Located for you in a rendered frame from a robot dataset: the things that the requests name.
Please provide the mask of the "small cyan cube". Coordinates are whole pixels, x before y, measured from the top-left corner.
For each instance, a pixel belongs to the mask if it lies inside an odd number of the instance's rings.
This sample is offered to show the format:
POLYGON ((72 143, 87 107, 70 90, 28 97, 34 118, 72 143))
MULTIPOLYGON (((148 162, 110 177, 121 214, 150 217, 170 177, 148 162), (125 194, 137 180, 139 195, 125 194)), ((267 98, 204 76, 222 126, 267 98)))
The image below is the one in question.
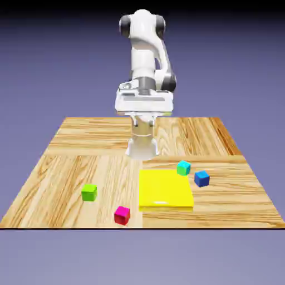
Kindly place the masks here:
POLYGON ((177 164, 176 172, 179 175, 186 176, 190 173, 190 169, 191 169, 191 163, 187 161, 180 161, 177 164))

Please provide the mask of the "small magenta cube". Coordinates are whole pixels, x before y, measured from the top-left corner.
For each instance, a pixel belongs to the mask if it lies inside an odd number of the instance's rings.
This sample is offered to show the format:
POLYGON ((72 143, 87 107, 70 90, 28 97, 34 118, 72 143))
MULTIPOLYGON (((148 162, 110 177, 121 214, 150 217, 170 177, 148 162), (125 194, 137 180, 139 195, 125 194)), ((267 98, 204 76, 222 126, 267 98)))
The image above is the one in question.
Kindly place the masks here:
POLYGON ((119 206, 114 212, 114 221, 117 224, 126 225, 130 219, 130 209, 119 206))

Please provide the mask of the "small blue cube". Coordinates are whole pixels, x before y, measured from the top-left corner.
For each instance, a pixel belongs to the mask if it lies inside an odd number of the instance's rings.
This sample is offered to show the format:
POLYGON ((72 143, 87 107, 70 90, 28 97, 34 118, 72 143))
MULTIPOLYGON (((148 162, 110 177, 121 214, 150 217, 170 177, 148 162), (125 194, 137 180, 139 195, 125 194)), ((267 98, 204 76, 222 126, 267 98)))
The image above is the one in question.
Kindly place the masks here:
POLYGON ((209 185, 210 175, 206 171, 197 171, 194 174, 194 182, 198 187, 209 185))

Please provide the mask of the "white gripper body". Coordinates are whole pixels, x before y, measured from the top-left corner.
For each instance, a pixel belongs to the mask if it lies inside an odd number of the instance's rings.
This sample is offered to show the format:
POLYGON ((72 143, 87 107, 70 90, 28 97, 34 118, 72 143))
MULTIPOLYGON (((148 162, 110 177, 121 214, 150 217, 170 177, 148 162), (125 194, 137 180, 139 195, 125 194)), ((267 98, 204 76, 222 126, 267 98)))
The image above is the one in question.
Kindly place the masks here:
POLYGON ((173 111, 173 93, 150 90, 149 95, 139 95, 138 89, 117 90, 115 110, 119 113, 171 113, 173 111))

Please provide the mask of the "small green cube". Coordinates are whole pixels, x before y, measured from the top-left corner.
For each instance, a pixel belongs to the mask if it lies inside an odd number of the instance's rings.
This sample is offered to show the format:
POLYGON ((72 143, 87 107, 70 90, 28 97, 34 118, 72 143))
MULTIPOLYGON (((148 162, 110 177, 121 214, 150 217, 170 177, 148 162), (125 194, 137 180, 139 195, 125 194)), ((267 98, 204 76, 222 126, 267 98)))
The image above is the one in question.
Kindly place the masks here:
POLYGON ((82 200, 85 202, 93 202, 97 197, 97 185, 85 184, 81 190, 82 200))

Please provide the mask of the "large yellow box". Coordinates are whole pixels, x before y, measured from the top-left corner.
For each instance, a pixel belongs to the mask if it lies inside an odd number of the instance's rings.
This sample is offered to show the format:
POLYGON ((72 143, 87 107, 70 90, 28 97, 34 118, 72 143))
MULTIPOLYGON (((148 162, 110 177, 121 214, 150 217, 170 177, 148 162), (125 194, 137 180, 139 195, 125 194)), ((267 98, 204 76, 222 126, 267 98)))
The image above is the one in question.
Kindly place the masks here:
POLYGON ((139 211, 191 211, 193 206, 187 175, 176 170, 140 170, 139 211))

